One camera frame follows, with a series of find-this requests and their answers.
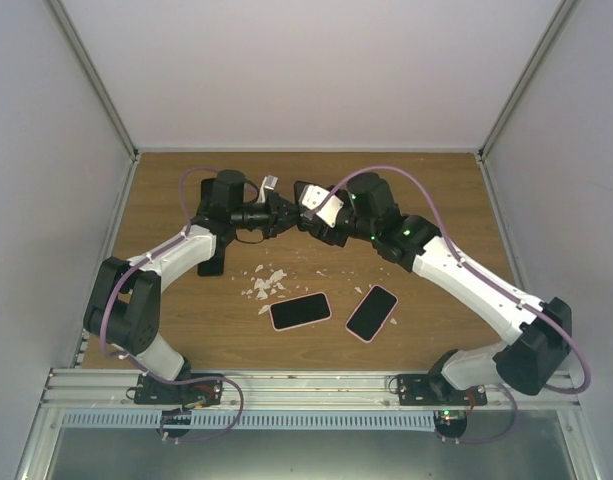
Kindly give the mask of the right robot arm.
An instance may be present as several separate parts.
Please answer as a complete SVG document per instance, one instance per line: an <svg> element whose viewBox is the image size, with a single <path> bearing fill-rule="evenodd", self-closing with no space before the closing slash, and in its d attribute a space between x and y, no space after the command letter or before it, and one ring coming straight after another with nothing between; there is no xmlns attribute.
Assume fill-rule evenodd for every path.
<svg viewBox="0 0 613 480"><path fill-rule="evenodd" d="M559 298L545 302L509 284L458 249L438 222L401 213L388 182L362 172L345 187L297 182L301 227L329 245L355 238L371 243L384 260L441 287L482 318L498 343L450 350L429 370L429 393L450 405L464 390L505 383L535 396L571 347L572 311Z"/></svg>

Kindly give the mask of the black phone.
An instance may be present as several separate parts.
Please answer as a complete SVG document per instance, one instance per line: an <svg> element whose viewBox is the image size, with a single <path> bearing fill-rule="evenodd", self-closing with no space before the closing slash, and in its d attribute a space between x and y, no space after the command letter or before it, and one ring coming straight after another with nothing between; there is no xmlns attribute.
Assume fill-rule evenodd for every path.
<svg viewBox="0 0 613 480"><path fill-rule="evenodd" d="M197 275L200 277L219 277L224 274L225 255L217 252L210 259L197 265Z"/></svg>

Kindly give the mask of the black phone case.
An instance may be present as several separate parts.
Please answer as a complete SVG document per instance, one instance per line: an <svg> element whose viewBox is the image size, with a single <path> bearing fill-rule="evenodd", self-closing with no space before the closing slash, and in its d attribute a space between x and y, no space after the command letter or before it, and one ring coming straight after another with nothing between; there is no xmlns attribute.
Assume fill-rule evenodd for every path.
<svg viewBox="0 0 613 480"><path fill-rule="evenodd" d="M214 178L203 179L200 183L200 202L210 201Z"/></svg>

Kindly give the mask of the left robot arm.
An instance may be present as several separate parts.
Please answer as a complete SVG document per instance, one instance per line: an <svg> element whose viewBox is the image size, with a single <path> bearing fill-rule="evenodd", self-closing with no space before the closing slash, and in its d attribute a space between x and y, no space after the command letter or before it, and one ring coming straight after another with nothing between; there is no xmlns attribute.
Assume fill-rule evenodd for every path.
<svg viewBox="0 0 613 480"><path fill-rule="evenodd" d="M106 357L128 359L153 376L158 393L171 404L189 398L192 380L182 372L185 357L160 332L163 292L192 269L204 277L222 275L226 248L238 231L258 230L269 239L296 226L300 217L299 205L276 192L273 176L248 199L253 184L242 172L209 174L200 184L196 211L184 213L179 233L141 255L101 263L83 318Z"/></svg>

